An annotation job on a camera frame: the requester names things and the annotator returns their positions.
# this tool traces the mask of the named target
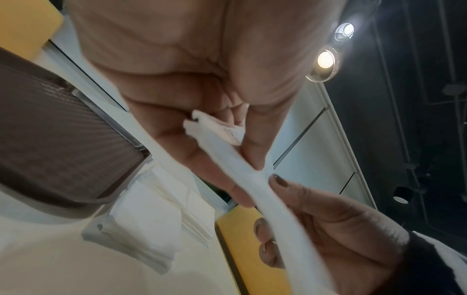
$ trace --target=twisted white tissue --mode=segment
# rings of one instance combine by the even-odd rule
[[[222,171],[243,188],[269,222],[281,252],[290,286],[295,295],[326,294],[334,290],[328,271],[297,218],[274,193],[266,174],[255,170],[235,150],[245,133],[242,127],[226,123],[203,112],[194,111],[185,120],[187,135]]]

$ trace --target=white table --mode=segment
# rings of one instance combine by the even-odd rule
[[[55,72],[64,70],[44,54],[36,62]],[[79,79],[70,82],[78,88],[83,84]],[[191,172],[153,141],[131,114],[90,93],[156,161],[197,190]],[[206,248],[182,232],[181,251],[171,271],[161,276],[131,257],[82,240],[82,229],[96,214],[96,208],[58,208],[0,187],[0,294],[238,295],[217,239]]]

